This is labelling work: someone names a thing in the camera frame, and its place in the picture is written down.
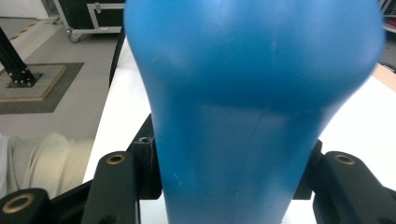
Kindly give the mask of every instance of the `blue plastic bottle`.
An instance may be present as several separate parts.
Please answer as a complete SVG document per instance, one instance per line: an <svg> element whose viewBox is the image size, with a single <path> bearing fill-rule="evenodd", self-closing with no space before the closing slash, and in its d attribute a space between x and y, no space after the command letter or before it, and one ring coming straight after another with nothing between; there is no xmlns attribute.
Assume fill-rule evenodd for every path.
<svg viewBox="0 0 396 224"><path fill-rule="evenodd" d="M280 223L384 42L374 0L127 0L168 221Z"/></svg>

